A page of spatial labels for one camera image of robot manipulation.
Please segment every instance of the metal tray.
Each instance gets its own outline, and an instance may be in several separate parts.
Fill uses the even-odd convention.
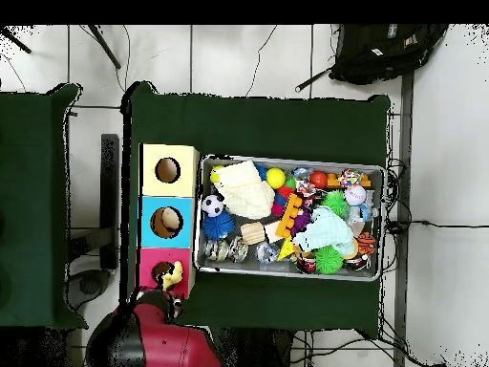
[[[206,236],[202,231],[203,214],[201,211],[202,200],[211,192],[210,172],[215,165],[229,165],[236,164],[243,161],[253,160],[257,164],[264,167],[280,167],[284,170],[293,170],[296,167],[311,167],[317,170],[322,170],[326,173],[340,174],[344,169],[356,169],[369,176],[372,182],[373,192],[373,206],[379,210],[379,216],[374,218],[369,224],[366,223],[365,230],[371,232],[371,235],[376,240],[376,253],[371,257],[370,267],[363,268],[362,270],[348,270],[340,269],[335,274],[303,274],[297,270],[294,263],[291,261],[276,261],[266,265],[261,265],[256,259],[256,245],[250,246],[248,254],[245,260],[241,263],[234,263],[230,259],[225,259],[222,262],[216,262],[208,260],[205,257],[205,244],[207,242]],[[323,163],[323,162],[308,162],[308,161],[291,161],[291,160],[278,160],[267,158],[251,158],[240,156],[217,156],[217,155],[205,155],[201,157],[199,164],[199,177],[198,177],[198,189],[199,193],[196,196],[196,232],[194,240],[194,265],[201,271],[217,270],[222,273],[239,273],[239,274],[256,274],[266,276],[280,276],[280,277],[299,277],[299,278],[314,278],[314,279],[328,279],[328,280],[351,280],[351,281],[373,281],[375,280],[381,271],[381,253],[383,251],[383,239],[384,239],[384,222],[385,222],[385,196],[386,196],[386,171],[383,167],[373,165],[361,165],[361,164],[343,164],[343,163]],[[247,218],[233,215],[236,222],[236,227],[225,238],[230,243],[237,235],[241,235],[240,226],[243,224],[254,223],[256,220],[249,220]],[[260,222],[264,225],[276,221],[277,217],[270,215],[263,218]],[[276,243],[278,247],[282,245],[283,241]]]

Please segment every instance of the green spiky ball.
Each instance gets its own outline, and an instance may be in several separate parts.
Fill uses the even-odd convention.
[[[345,201],[343,191],[334,190],[327,193],[321,205],[328,206],[340,218],[348,217],[348,203]]]
[[[332,246],[323,247],[314,251],[316,268],[322,274],[334,274],[343,266],[343,257]]]

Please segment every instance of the black backpack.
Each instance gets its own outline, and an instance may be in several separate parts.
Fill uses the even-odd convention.
[[[330,78],[371,84],[413,72],[428,62],[448,24],[340,24],[336,63],[297,86],[299,92],[330,72]]]

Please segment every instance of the green table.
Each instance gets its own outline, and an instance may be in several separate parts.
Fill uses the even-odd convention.
[[[124,147],[131,137],[129,291],[134,287],[140,143],[193,145],[201,154],[385,166],[389,107],[386,96],[369,101],[177,96],[158,95],[148,82],[135,83],[122,103]],[[378,280],[199,272],[179,322],[289,330],[361,329],[375,337],[378,304]]]

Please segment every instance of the red ball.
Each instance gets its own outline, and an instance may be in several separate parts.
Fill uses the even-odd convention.
[[[309,182],[314,184],[316,188],[325,188],[328,185],[328,176],[325,172],[315,171],[309,177]]]

